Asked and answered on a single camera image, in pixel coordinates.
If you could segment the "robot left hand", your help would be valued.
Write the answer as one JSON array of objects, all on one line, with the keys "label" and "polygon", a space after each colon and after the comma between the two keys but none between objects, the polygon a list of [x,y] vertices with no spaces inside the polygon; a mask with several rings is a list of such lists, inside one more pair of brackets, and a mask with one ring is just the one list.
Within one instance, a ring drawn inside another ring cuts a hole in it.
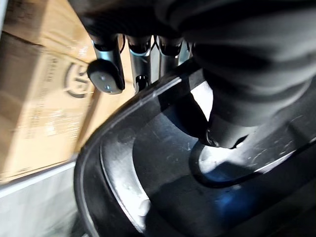
[{"label": "robot left hand", "polygon": [[316,74],[313,0],[72,0],[92,39],[183,38],[213,90],[206,145],[238,139],[294,103]]}]

